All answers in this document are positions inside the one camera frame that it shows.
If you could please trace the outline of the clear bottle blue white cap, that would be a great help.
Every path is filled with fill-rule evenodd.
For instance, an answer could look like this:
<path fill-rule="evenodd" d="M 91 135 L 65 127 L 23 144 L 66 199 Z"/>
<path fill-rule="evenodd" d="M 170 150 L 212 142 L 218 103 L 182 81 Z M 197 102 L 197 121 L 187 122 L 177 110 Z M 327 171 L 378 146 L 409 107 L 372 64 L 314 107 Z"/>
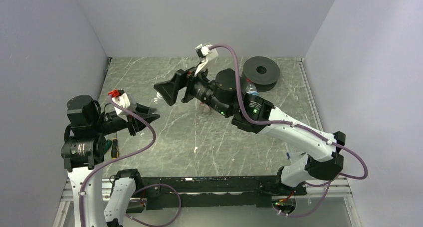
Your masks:
<path fill-rule="evenodd" d="M 163 101 L 164 101 L 163 96 L 159 92 L 157 92 L 155 102 L 163 102 Z"/>

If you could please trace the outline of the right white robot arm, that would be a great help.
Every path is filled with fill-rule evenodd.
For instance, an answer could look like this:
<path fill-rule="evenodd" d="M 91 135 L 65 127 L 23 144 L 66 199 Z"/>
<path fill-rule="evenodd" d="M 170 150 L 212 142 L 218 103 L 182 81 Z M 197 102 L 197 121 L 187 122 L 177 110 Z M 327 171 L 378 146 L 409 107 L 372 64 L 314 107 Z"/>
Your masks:
<path fill-rule="evenodd" d="M 171 80 L 159 82 L 154 89 L 165 102 L 175 104 L 178 92 L 186 92 L 181 102 L 197 99 L 225 118 L 230 117 L 232 125 L 245 132 L 267 135 L 295 145 L 304 155 L 289 166 L 278 170 L 275 189 L 282 195 L 309 178 L 331 181 L 343 170 L 344 157 L 339 153 L 336 137 L 330 133 L 320 133 L 290 117 L 271 102 L 262 97 L 242 93 L 243 106 L 254 121 L 283 120 L 283 124 L 257 125 L 243 116 L 236 97 L 235 71 L 220 71 L 214 80 L 207 78 L 207 72 L 195 76 L 194 68 L 178 70 Z"/>

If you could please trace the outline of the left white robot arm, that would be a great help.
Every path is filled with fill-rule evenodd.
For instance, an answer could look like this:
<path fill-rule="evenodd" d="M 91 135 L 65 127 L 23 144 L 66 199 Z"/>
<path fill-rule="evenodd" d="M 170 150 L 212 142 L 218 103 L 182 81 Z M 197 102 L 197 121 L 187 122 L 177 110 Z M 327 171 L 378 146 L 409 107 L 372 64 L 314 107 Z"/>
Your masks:
<path fill-rule="evenodd" d="M 70 123 L 65 129 L 61 156 L 72 187 L 77 227 L 121 227 L 130 198 L 139 196 L 144 188 L 137 169 L 120 170 L 115 174 L 110 199 L 103 205 L 105 155 L 110 151 L 114 160 L 119 156 L 117 142 L 108 145 L 106 135 L 128 129 L 135 136 L 146 127 L 145 122 L 151 124 L 160 117 L 154 107 L 135 102 L 123 91 L 112 95 L 112 103 L 119 107 L 109 113 L 86 94 L 73 97 L 66 104 Z M 129 116 L 122 108 L 144 122 Z"/>

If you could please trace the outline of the water bottle red label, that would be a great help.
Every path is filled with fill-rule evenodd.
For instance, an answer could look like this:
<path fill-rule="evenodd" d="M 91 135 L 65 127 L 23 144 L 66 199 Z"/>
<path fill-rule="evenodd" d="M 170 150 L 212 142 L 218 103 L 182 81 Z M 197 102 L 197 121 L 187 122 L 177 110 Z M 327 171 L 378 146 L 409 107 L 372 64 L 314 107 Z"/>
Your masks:
<path fill-rule="evenodd" d="M 248 94 L 251 94 L 251 95 L 258 96 L 258 91 L 257 91 L 254 83 L 251 80 L 249 80 L 248 78 L 246 80 L 247 80 L 247 85 L 246 85 L 245 92 L 248 93 Z"/>

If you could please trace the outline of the yellow black screwdriver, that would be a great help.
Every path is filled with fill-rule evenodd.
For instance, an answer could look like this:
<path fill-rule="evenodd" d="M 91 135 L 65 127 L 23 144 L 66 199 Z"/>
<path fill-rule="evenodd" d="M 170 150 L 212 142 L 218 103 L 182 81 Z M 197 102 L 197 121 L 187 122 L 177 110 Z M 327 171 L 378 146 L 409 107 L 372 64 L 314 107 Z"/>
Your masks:
<path fill-rule="evenodd" d="M 111 159 L 119 158 L 119 144 L 117 139 L 117 133 L 115 133 L 114 138 L 112 139 L 112 146 L 111 146 Z"/>

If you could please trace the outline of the black filament spool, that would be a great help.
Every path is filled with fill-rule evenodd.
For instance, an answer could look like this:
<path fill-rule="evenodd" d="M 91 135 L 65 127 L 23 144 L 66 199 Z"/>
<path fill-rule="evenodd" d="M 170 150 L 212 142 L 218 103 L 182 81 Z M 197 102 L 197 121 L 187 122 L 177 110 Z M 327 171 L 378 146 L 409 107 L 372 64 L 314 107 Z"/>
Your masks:
<path fill-rule="evenodd" d="M 242 75 L 254 84 L 258 92 L 267 92 L 273 89 L 280 74 L 278 64 L 264 56 L 251 57 L 242 66 Z"/>

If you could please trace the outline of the aluminium frame rail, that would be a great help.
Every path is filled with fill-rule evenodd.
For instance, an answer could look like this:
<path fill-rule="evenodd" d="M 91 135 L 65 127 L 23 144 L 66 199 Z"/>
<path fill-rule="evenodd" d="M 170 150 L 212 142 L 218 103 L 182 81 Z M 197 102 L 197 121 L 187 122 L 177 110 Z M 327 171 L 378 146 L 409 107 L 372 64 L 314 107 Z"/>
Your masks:
<path fill-rule="evenodd" d="M 135 169 L 119 171 L 110 178 L 92 177 L 85 185 L 90 197 L 87 211 L 99 201 L 107 208 L 99 217 L 109 227 L 120 227 L 127 213 L 164 208 L 255 206 L 274 207 L 280 214 L 294 215 L 297 198 L 321 203 L 327 198 L 342 198 L 350 222 L 359 226 L 348 181 L 337 178 L 327 184 L 309 180 L 295 187 L 284 186 L 277 176 L 225 177 L 141 177 Z"/>

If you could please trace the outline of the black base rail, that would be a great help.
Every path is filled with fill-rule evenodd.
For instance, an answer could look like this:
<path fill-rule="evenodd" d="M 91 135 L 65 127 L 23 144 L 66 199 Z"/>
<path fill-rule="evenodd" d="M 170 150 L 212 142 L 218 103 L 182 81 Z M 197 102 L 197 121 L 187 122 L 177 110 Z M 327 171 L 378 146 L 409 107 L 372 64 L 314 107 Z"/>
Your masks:
<path fill-rule="evenodd" d="M 304 196 L 304 183 L 286 187 L 277 177 L 145 177 L 136 185 L 134 197 L 146 200 L 147 210 L 177 207 L 255 206 L 269 208 L 277 197 Z"/>

